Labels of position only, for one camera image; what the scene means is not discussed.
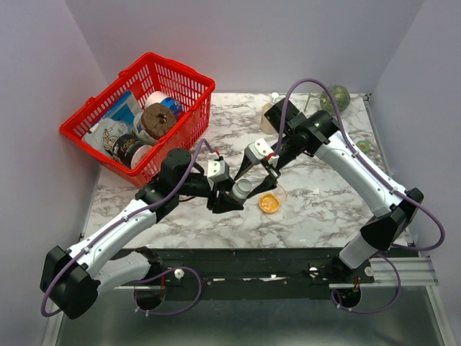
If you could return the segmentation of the small pill bottle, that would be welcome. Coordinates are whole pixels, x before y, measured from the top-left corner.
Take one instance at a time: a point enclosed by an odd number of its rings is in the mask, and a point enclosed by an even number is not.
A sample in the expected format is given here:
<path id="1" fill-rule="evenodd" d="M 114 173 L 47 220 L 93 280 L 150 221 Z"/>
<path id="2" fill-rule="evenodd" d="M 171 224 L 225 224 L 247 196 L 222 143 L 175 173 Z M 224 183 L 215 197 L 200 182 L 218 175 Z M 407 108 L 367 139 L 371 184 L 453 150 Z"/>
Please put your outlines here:
<path id="1" fill-rule="evenodd" d="M 252 189 L 252 183 L 248 179 L 242 178 L 232 186 L 230 196 L 234 200 L 244 204 Z"/>

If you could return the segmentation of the clear dish lid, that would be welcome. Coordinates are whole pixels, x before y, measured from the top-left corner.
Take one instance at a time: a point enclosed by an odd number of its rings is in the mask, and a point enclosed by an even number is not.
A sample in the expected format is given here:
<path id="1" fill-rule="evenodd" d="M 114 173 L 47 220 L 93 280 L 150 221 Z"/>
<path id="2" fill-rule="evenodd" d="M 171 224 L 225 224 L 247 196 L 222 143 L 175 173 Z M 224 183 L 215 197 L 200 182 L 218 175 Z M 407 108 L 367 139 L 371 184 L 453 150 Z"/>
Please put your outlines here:
<path id="1" fill-rule="evenodd" d="M 287 192 L 281 184 L 277 185 L 277 188 L 274 190 L 274 195 L 283 203 L 287 200 Z"/>

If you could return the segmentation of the orange pill dish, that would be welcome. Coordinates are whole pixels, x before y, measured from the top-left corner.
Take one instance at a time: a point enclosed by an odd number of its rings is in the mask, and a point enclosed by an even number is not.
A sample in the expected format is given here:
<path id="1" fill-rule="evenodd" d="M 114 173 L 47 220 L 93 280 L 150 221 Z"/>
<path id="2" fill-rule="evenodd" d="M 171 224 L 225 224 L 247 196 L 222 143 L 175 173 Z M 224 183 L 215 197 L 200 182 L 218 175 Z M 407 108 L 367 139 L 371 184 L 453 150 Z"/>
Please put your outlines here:
<path id="1" fill-rule="evenodd" d="M 276 213 L 281 206 L 279 198 L 272 194 L 266 193 L 259 198 L 259 207 L 263 213 L 273 214 Z"/>

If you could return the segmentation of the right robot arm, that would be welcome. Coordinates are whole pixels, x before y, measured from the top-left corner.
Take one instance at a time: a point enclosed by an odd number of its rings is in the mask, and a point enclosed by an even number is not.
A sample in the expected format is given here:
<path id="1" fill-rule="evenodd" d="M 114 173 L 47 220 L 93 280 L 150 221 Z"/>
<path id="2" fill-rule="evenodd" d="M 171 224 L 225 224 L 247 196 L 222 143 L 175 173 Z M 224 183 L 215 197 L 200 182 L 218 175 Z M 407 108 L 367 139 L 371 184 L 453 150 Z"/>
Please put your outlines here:
<path id="1" fill-rule="evenodd" d="M 272 105 L 264 117 L 278 129 L 284 126 L 279 152 L 264 139 L 249 144 L 236 175 L 241 178 L 257 164 L 268 175 L 250 196 L 276 187 L 281 168 L 299 155 L 317 157 L 332 167 L 366 202 L 373 216 L 340 252 L 331 265 L 333 277 L 342 283 L 356 276 L 358 267 L 379 251 L 389 249 L 416 215 L 415 204 L 424 200 L 418 189 L 406 189 L 386 175 L 364 154 L 354 154 L 347 146 L 348 135 L 339 130 L 336 119 L 319 110 L 306 117 L 293 103 L 282 99 Z"/>

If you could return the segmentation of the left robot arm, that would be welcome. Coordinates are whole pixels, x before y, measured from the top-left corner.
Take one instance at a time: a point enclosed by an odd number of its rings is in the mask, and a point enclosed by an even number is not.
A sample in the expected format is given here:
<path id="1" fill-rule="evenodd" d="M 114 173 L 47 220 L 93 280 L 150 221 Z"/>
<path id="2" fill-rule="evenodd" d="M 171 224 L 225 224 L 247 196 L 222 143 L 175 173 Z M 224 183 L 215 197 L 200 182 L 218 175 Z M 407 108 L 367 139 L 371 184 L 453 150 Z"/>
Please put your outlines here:
<path id="1" fill-rule="evenodd" d="M 45 294 L 41 313 L 48 301 L 69 319 L 80 317 L 108 290 L 125 283 L 155 283 L 163 269 L 161 259 L 147 248 L 128 256 L 113 257 L 133 238 L 156 225 L 178 205 L 182 195 L 207 199 L 213 213 L 243 209 L 252 188 L 246 179 L 234 181 L 227 162 L 213 154 L 203 169 L 196 154 L 174 148 L 161 163 L 159 173 L 140 188 L 129 204 L 93 235 L 62 249 L 52 248 L 45 257 L 40 289 Z"/>

